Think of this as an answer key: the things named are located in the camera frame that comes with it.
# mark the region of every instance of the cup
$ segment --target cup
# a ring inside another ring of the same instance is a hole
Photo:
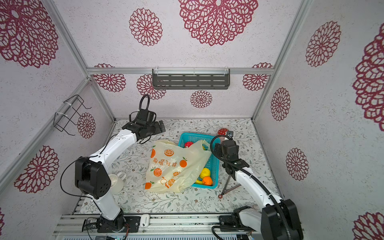
[[[110,187],[110,191],[112,194],[118,194],[122,188],[124,187],[124,178],[126,177],[127,175],[123,172],[119,172],[118,174],[110,174],[108,175],[109,179],[111,180],[111,187]]]

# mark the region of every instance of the mug handle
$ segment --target mug handle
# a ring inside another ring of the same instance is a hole
[[[116,174],[116,176],[117,176],[117,177],[120,177],[122,174],[124,174],[124,177],[121,177],[121,180],[124,180],[125,177],[127,176],[126,173],[124,173],[124,172],[119,172],[118,174]]]

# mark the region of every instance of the plastic bag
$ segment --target plastic bag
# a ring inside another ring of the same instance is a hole
[[[195,183],[209,157],[210,149],[204,150],[205,140],[199,140],[189,148],[177,146],[168,140],[154,142],[145,189],[150,192],[181,192]]]

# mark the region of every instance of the blue basket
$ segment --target blue basket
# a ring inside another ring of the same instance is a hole
[[[186,142],[197,142],[198,140],[206,140],[209,144],[211,143],[211,140],[213,139],[213,136],[210,135],[204,135],[204,134],[197,134],[197,133],[190,133],[190,132],[184,132],[180,136],[179,141],[179,147],[184,148],[184,144]],[[213,146],[215,146],[215,143],[220,143],[220,139],[217,138],[214,141]],[[205,165],[206,168],[208,168],[211,171],[211,178],[212,178],[212,186],[206,186],[201,184],[192,184],[192,187],[199,187],[199,188],[208,188],[208,189],[214,189],[217,187],[218,184],[218,166],[219,166],[219,160],[213,156],[213,154],[209,157],[207,164]]]

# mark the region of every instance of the large red flower pattern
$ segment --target large red flower pattern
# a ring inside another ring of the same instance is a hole
[[[197,108],[205,108],[212,102],[212,95],[204,90],[198,90],[191,95],[191,103]]]
[[[319,27],[308,43],[307,62],[312,67],[317,67],[327,62],[333,56],[340,42],[340,25],[330,21]]]
[[[3,229],[4,226],[4,214],[1,212],[0,208],[0,236],[1,236],[1,230]]]
[[[308,174],[308,161],[304,153],[297,148],[292,148],[286,157],[286,166],[289,174],[296,180],[304,180]]]
[[[95,119],[90,113],[83,113],[77,121],[77,130],[83,138],[90,138],[95,133]]]
[[[276,121],[286,118],[291,107],[290,95],[285,88],[279,88],[273,94],[271,101],[271,113]]]
[[[352,229],[354,240],[383,240],[384,239],[384,216],[376,212],[375,214],[366,212],[359,215],[354,221]]]
[[[109,64],[98,64],[96,68],[114,68]],[[125,88],[125,78],[123,74],[94,74],[93,77],[98,85],[110,92],[120,92]]]
[[[156,90],[153,88],[151,74],[140,76],[136,84],[140,94],[141,95],[148,94],[151,97],[151,99],[162,98],[167,92],[166,90],[162,90],[162,89]]]
[[[252,21],[257,0],[179,0],[184,28],[200,43],[233,41]]]
[[[362,61],[356,66],[356,104],[364,117],[372,119],[384,131],[384,23],[375,39],[364,48]]]
[[[58,169],[59,159],[54,149],[43,146],[16,179],[14,186],[21,192],[37,193],[49,186]]]
[[[137,9],[129,19],[129,28],[133,37],[144,46],[157,44],[163,36],[161,23],[148,9]]]
[[[254,65],[253,68],[272,68],[270,63],[259,63]],[[243,77],[243,85],[246,89],[257,91],[263,89],[267,82],[269,75],[267,74],[246,74]]]
[[[49,65],[56,58],[58,35],[39,0],[1,0],[0,52],[23,67]]]

